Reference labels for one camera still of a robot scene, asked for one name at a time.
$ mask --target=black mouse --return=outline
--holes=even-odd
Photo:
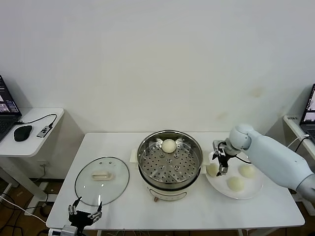
[[[32,130],[31,125],[25,125],[14,130],[14,140],[17,142],[26,140]]]

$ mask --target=white table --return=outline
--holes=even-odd
[[[303,131],[303,129],[301,129],[301,127],[300,127],[301,118],[302,118],[302,116],[298,116],[298,115],[286,115],[283,117],[284,121],[289,126],[289,128],[292,130],[292,132],[296,135],[296,137],[300,137],[300,136],[306,134]],[[312,158],[315,159],[315,145],[314,145],[314,143],[309,139],[305,139],[303,141],[302,145],[305,147],[307,152],[312,156]],[[313,207],[313,204],[311,202],[302,198],[302,196],[298,193],[296,193],[292,196],[296,202],[302,202],[303,203],[303,205],[305,206],[305,209],[307,210],[309,215],[315,216],[315,208]]]
[[[39,201],[45,201],[47,194],[43,192],[46,188],[46,182],[42,182],[38,187],[35,185],[19,168],[17,168],[12,162],[12,157],[22,157],[28,158],[37,154],[39,149],[42,147],[44,142],[47,140],[50,133],[53,132],[55,126],[59,122],[60,118],[63,116],[62,108],[24,108],[21,109],[22,118],[24,122],[32,121],[41,118],[48,114],[56,114],[57,118],[53,124],[53,128],[44,138],[36,137],[36,135],[47,125],[49,125],[55,118],[55,116],[46,117],[42,120],[34,122],[32,125],[32,131],[28,139],[22,142],[17,142],[14,140],[13,133],[15,129],[22,125],[14,126],[11,131],[5,136],[5,138],[0,142],[0,166],[3,170],[13,177],[17,182],[23,185],[27,190],[34,194],[28,207],[35,207]],[[56,199],[56,194],[49,194],[48,200],[54,201]],[[35,209],[28,209],[27,212],[33,213]]]
[[[212,150],[213,139],[225,139],[228,133],[190,133],[205,153]],[[249,200],[235,200],[217,192],[201,175],[191,192],[174,202],[153,201],[143,184],[137,166],[129,163],[131,150],[137,148],[149,133],[88,133],[73,160],[55,204],[47,219],[47,227],[62,228],[68,221],[68,205],[77,196],[77,175],[91,161],[107,156],[123,160],[130,171],[125,192],[104,205],[103,216],[86,229],[93,230],[223,230],[264,229],[270,233],[280,227],[300,226],[304,218],[286,188],[265,177],[259,195]],[[80,203],[78,210],[95,212],[96,207]]]

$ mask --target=laptop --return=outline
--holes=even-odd
[[[14,126],[14,122],[18,121],[21,116],[20,110],[16,106],[0,75],[0,141]]]
[[[311,95],[307,101],[305,111],[301,118],[300,126],[315,143],[315,84],[313,84]]]

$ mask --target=glass pot lid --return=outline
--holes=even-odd
[[[117,199],[129,182],[127,165],[115,157],[102,157],[90,162],[75,181],[75,193],[90,206],[108,204]]]

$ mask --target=wall stain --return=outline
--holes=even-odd
[[[264,87],[255,87],[252,90],[250,90],[249,95],[254,97],[254,98],[259,98],[262,96],[262,94],[264,93],[265,88]]]
[[[216,116],[216,120],[224,120],[228,116],[228,112],[222,112]]]

